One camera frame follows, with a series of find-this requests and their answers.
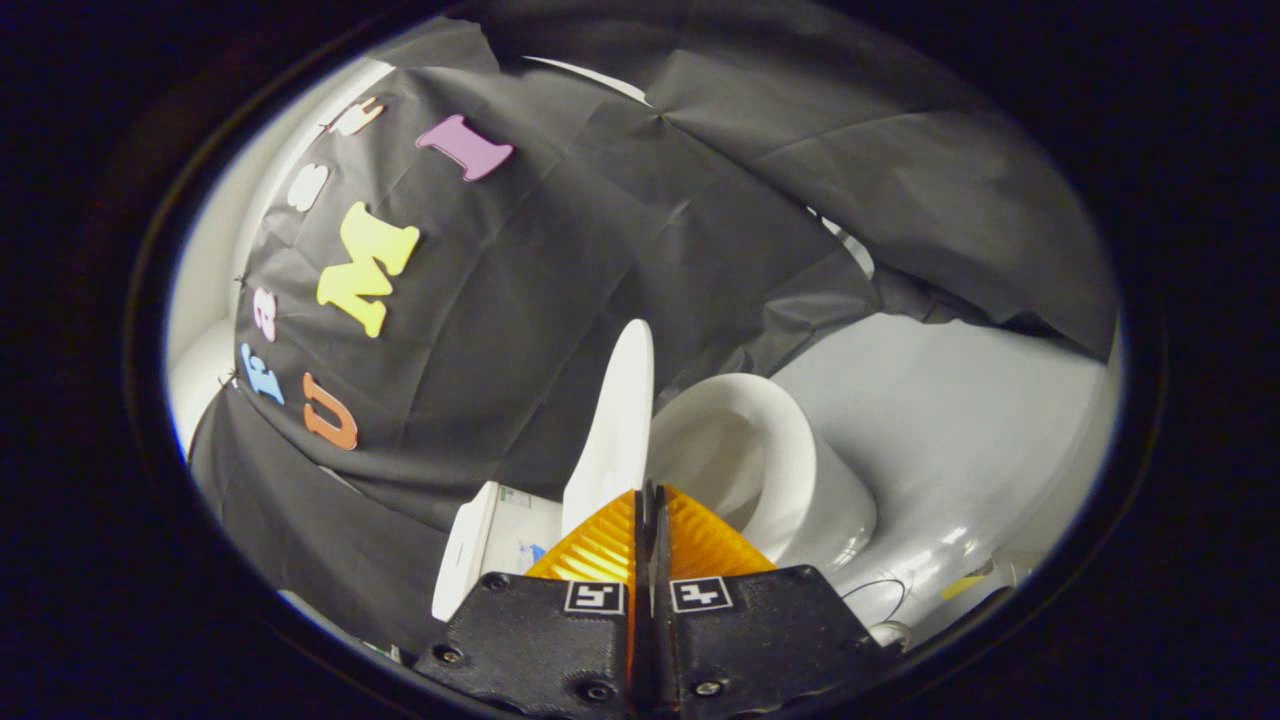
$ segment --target sticker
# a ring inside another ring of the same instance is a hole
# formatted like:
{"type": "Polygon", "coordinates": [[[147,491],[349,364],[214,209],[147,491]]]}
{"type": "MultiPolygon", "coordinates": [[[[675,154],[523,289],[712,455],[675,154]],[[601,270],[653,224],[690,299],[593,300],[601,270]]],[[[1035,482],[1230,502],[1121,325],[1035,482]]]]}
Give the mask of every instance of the sticker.
{"type": "Polygon", "coordinates": [[[374,260],[381,261],[388,275],[401,274],[417,246],[417,228],[384,223],[370,215],[364,202],[356,202],[342,219],[338,236],[351,255],[351,263],[329,265],[320,273],[316,302],[337,305],[365,325],[365,334],[378,337],[387,319],[387,305],[361,296],[390,295],[392,283],[374,260]]]}
{"type": "Polygon", "coordinates": [[[320,188],[329,179],[329,168],[324,165],[316,165],[315,163],[308,163],[302,165],[298,174],[293,178],[293,184],[289,186],[289,192],[285,193],[284,200],[294,210],[301,210],[306,213],[316,204],[316,197],[320,196],[320,188]]]}
{"type": "Polygon", "coordinates": [[[508,488],[508,487],[504,487],[504,486],[498,488],[498,501],[499,502],[508,502],[511,505],[517,505],[520,507],[532,507],[534,506],[534,502],[532,502],[532,500],[530,500],[530,496],[529,496],[527,492],[520,492],[518,489],[508,488]]]}
{"type": "Polygon", "coordinates": [[[516,562],[516,571],[524,575],[531,570],[534,565],[538,565],[538,561],[541,560],[544,555],[547,555],[547,550],[541,546],[536,543],[525,544],[521,542],[520,560],[516,562]]]}
{"type": "Polygon", "coordinates": [[[570,580],[566,612],[622,615],[622,583],[582,583],[570,580]]]}
{"type": "Polygon", "coordinates": [[[733,607],[733,601],[728,597],[724,578],[696,578],[672,580],[671,605],[676,612],[699,612],[733,607]]]}
{"type": "Polygon", "coordinates": [[[342,450],[355,450],[356,448],[356,419],[351,416],[351,410],[338,401],[337,397],[325,392],[325,389],[316,384],[315,378],[311,373],[302,374],[302,395],[307,400],[314,400],[320,405],[324,405],[330,413],[338,416],[338,425],[329,424],[328,420],[316,413],[315,407],[307,402],[302,407],[302,421],[306,424],[307,429],[315,434],[325,438],[333,445],[342,450]]]}
{"type": "Polygon", "coordinates": [[[378,647],[376,644],[374,644],[371,642],[365,642],[365,641],[360,641],[360,642],[365,643],[365,647],[367,647],[369,650],[371,650],[371,651],[374,651],[374,652],[376,652],[376,653],[384,656],[384,657],[387,657],[388,660],[394,660],[396,662],[401,662],[401,653],[399,653],[399,648],[398,647],[392,646],[390,650],[383,650],[383,648],[378,647]]]}
{"type": "Polygon", "coordinates": [[[276,402],[284,405],[284,393],[280,392],[280,382],[275,379],[275,373],[266,369],[266,363],[261,357],[255,357],[247,342],[241,343],[241,360],[244,361],[244,375],[253,392],[268,395],[276,402]]]}
{"type": "Polygon", "coordinates": [[[494,145],[468,128],[466,118],[452,115],[443,123],[424,132],[417,138],[417,147],[435,147],[448,155],[466,170],[462,179],[475,182],[494,172],[516,149],[511,145],[494,145]]]}
{"type": "Polygon", "coordinates": [[[378,99],[376,97],[370,97],[369,100],[365,100],[364,102],[360,102],[357,105],[352,105],[351,108],[347,108],[347,111],[343,113],[333,123],[333,126],[329,128],[329,132],[339,132],[339,133],[342,133],[342,135],[344,135],[347,137],[351,137],[351,136],[356,135],[357,132],[365,129],[365,126],[367,126],[369,123],[374,122],[374,118],[376,118],[378,115],[381,115],[383,110],[387,109],[387,105],[379,105],[379,106],[374,108],[372,110],[370,110],[369,106],[374,104],[374,100],[378,100],[378,99]]]}
{"type": "Polygon", "coordinates": [[[261,287],[253,291],[253,324],[268,342],[275,342],[275,296],[261,287]]]}

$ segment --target black fabric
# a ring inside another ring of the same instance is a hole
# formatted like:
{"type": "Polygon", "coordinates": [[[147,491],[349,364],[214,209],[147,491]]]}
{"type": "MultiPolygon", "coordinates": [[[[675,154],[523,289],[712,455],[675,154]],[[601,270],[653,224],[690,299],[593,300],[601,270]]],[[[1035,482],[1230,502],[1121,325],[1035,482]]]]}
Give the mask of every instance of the black fabric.
{"type": "Polygon", "coordinates": [[[963,320],[980,325],[987,320],[982,309],[972,302],[893,268],[876,268],[872,284],[879,292],[884,313],[908,315],[928,324],[963,320]]]}
{"type": "Polygon", "coordinates": [[[343,486],[227,386],[196,429],[191,473],[244,559],[348,633],[419,652],[448,533],[343,486]]]}
{"type": "Polygon", "coordinates": [[[479,22],[499,59],[635,85],[667,122],[847,228],[878,266],[1107,356],[1119,296],[1070,184],[901,42],[803,0],[497,0],[454,15],[479,22]]]}

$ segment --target foam letter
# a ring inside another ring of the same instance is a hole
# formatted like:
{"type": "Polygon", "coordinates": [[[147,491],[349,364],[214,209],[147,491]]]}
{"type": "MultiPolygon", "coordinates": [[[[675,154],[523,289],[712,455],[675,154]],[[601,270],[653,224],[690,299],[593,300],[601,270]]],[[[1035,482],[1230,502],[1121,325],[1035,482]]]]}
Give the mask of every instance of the foam letter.
{"type": "Polygon", "coordinates": [[[494,145],[463,124],[462,115],[452,115],[422,133],[413,145],[435,147],[462,165],[462,179],[475,182],[498,168],[515,152],[511,145],[494,145]]]}
{"type": "Polygon", "coordinates": [[[417,245],[417,228],[384,223],[370,215],[364,202],[356,202],[342,219],[338,236],[351,255],[351,263],[330,265],[320,273],[316,301],[342,307],[365,325],[365,334],[378,337],[387,319],[387,306],[380,300],[370,302],[360,296],[390,295],[392,283],[374,260],[381,260],[388,274],[401,274],[417,245]]]}
{"type": "Polygon", "coordinates": [[[379,105],[372,110],[370,110],[369,106],[374,104],[374,100],[378,99],[370,97],[369,100],[365,100],[358,105],[352,105],[347,108],[347,111],[344,111],[342,117],[333,123],[333,127],[329,128],[329,132],[338,131],[348,137],[360,132],[361,128],[374,122],[374,118],[381,115],[383,110],[387,109],[387,105],[379,105]]]}
{"type": "Polygon", "coordinates": [[[268,342],[275,342],[275,296],[261,287],[253,291],[253,324],[268,342]]]}
{"type": "Polygon", "coordinates": [[[326,441],[334,443],[342,450],[355,450],[356,447],[356,419],[351,416],[351,410],[338,401],[337,397],[329,395],[323,387],[316,384],[315,378],[311,373],[302,374],[302,395],[307,400],[315,400],[320,405],[329,409],[330,413],[338,416],[338,421],[342,423],[339,427],[330,425],[328,420],[320,416],[307,402],[302,407],[302,420],[306,423],[307,429],[315,434],[325,438],[326,441]]]}
{"type": "Polygon", "coordinates": [[[250,355],[247,342],[241,343],[241,360],[244,361],[244,375],[248,377],[248,384],[253,392],[270,395],[276,402],[284,405],[284,393],[280,392],[280,383],[275,379],[275,373],[266,369],[261,357],[250,355]]]}
{"type": "Polygon", "coordinates": [[[316,197],[320,197],[320,190],[328,179],[329,168],[315,163],[302,165],[284,196],[285,202],[294,210],[306,213],[316,204],[316,197]]]}

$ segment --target yellow object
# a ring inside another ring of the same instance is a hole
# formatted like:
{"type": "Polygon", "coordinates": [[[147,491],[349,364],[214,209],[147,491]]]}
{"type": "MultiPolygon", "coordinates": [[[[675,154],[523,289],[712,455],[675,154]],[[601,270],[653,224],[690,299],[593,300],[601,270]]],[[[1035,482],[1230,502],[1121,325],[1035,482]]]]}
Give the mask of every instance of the yellow object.
{"type": "Polygon", "coordinates": [[[553,580],[626,583],[635,594],[635,492],[626,491],[573,528],[525,575],[553,580]]]}
{"type": "Polygon", "coordinates": [[[777,570],[724,520],[696,500],[663,486],[671,528],[671,579],[750,575],[777,570]]]}
{"type": "Polygon", "coordinates": [[[986,578],[986,575],[968,575],[960,578],[942,589],[942,600],[951,600],[952,597],[959,596],[964,591],[980,583],[983,578],[986,578]]]}
{"type": "MultiPolygon", "coordinates": [[[[748,575],[777,568],[714,512],[663,486],[671,529],[671,579],[748,575]]],[[[626,583],[635,591],[635,493],[623,492],[564,536],[526,575],[626,583]]]]}
{"type": "Polygon", "coordinates": [[[398,228],[369,214],[369,206],[356,202],[347,210],[338,228],[338,237],[351,255],[346,265],[329,265],[320,273],[316,302],[333,302],[365,325],[365,334],[378,337],[387,319],[387,305],[370,302],[361,295],[390,295],[392,283],[378,268],[380,260],[388,275],[404,270],[408,256],[417,246],[419,232],[413,225],[398,228]]]}

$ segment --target white plastic object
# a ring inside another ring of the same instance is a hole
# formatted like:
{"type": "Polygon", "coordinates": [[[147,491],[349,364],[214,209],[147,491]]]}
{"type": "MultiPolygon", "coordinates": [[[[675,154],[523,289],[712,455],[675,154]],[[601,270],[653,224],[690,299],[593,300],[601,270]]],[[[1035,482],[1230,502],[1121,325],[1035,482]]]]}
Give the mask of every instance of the white plastic object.
{"type": "Polygon", "coordinates": [[[902,646],[911,643],[911,628],[892,620],[872,625],[867,628],[867,633],[881,647],[888,647],[893,643],[902,643],[902,646]]]}
{"type": "Polygon", "coordinates": [[[844,566],[876,529],[863,483],[767,378],[708,378],[653,420],[649,475],[719,515],[777,565],[844,566]]]}
{"type": "Polygon", "coordinates": [[[559,542],[558,502],[500,486],[480,487],[453,519],[431,596],[431,615],[448,620],[485,573],[526,573],[559,542]]]}
{"type": "Polygon", "coordinates": [[[649,323],[631,320],[613,346],[586,445],[564,486],[561,536],[623,492],[640,489],[652,416],[653,334],[649,323]]]}
{"type": "Polygon", "coordinates": [[[448,620],[485,573],[526,573],[596,510],[644,483],[653,415],[653,334],[631,320],[609,356],[582,455],[564,502],[486,482],[462,505],[435,580],[431,615],[448,620]]]}

